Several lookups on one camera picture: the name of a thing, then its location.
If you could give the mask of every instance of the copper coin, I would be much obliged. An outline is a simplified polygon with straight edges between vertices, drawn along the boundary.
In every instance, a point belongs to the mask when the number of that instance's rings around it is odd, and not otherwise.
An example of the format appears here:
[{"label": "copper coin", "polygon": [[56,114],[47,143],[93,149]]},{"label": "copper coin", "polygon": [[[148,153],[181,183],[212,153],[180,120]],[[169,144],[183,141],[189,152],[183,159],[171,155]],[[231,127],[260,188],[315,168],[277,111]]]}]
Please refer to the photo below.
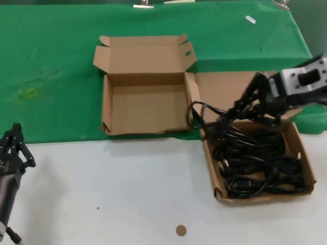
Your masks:
[{"label": "copper coin", "polygon": [[177,226],[176,227],[176,233],[179,236],[185,236],[186,235],[186,227],[182,226],[182,225]]}]

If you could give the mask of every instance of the cardboard box lid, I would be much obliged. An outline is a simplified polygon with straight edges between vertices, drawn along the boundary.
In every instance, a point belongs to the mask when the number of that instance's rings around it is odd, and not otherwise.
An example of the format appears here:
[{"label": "cardboard box lid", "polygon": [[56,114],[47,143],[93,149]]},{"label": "cardboard box lid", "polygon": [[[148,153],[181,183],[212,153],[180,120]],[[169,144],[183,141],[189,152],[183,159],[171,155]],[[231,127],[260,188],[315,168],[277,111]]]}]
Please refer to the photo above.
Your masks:
[{"label": "cardboard box lid", "polygon": [[186,34],[180,36],[107,37],[97,46],[93,64],[108,74],[179,73],[196,61]]},{"label": "cardboard box lid", "polygon": [[[228,110],[239,100],[257,71],[199,72],[189,73],[189,94],[192,101],[203,101],[222,110]],[[194,109],[200,114],[201,105]],[[300,112],[301,109],[288,111],[285,119]],[[206,122],[214,122],[218,115],[207,110]]]}]

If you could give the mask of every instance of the cardboard box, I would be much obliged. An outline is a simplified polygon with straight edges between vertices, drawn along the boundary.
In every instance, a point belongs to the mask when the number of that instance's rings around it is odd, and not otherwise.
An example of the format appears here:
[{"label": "cardboard box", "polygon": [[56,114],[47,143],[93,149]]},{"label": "cardboard box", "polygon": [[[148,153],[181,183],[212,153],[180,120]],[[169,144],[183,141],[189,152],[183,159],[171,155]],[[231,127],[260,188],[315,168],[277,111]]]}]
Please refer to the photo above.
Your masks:
[{"label": "cardboard box", "polygon": [[185,71],[196,56],[187,35],[106,37],[94,65],[106,72],[102,123],[108,135],[187,130]]},{"label": "cardboard box", "polygon": [[[247,85],[255,75],[254,71],[243,72],[209,72],[209,73],[196,73],[193,76],[189,74],[189,88],[191,100],[201,100],[209,103],[210,105],[227,110],[234,105],[234,101],[238,100],[244,92]],[[200,106],[195,107],[195,110],[200,112]],[[204,115],[206,122],[214,122],[217,115],[211,111],[207,111]],[[235,121],[233,126],[237,127],[243,132],[251,132],[267,128],[267,126],[256,124],[251,121]],[[286,156],[300,156],[300,161],[303,166],[302,177],[307,186],[306,193],[299,193],[295,195],[276,195],[264,193],[259,197],[236,200],[228,197],[224,184],[225,179],[219,173],[219,166],[215,159],[212,157],[212,148],[210,143],[205,140],[203,142],[204,150],[207,158],[207,164],[210,174],[210,179],[213,187],[214,196],[218,201],[229,202],[253,202],[253,201],[282,201],[294,198],[297,195],[308,195],[314,189],[316,183],[315,175],[312,170],[308,155],[301,141],[301,137],[295,124],[292,124],[287,117],[282,120],[276,130],[281,132],[285,139]],[[262,173],[254,174],[251,177],[260,178]]]}]

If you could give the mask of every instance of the cable plug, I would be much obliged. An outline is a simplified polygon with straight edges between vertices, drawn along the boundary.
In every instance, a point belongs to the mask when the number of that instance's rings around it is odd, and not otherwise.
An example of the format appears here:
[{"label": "cable plug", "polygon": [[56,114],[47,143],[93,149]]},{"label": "cable plug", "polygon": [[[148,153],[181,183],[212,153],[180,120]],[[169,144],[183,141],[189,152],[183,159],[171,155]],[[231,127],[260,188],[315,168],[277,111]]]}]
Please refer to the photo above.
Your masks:
[{"label": "cable plug", "polygon": [[228,178],[230,176],[235,175],[235,171],[229,167],[229,163],[226,159],[223,159],[223,161],[218,161],[219,165],[219,173],[223,178]]},{"label": "cable plug", "polygon": [[235,188],[238,191],[256,190],[256,189],[258,189],[258,185],[255,182],[251,182],[250,180],[247,180],[247,179],[239,179],[236,182]]},{"label": "cable plug", "polygon": [[21,237],[17,233],[15,233],[10,227],[7,227],[6,232],[9,235],[10,239],[14,242],[14,244],[22,245]]}]

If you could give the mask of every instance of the white table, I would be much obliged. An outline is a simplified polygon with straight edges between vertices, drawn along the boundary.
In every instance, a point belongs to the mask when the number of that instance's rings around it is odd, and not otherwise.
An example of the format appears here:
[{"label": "white table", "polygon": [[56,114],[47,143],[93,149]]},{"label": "white table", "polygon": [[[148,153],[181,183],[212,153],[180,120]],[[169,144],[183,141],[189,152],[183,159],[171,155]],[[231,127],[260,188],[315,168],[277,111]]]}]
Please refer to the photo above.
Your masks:
[{"label": "white table", "polygon": [[37,167],[23,176],[9,225],[27,245],[327,244],[327,132],[302,139],[312,195],[245,207],[214,199],[200,141],[29,145]]}]

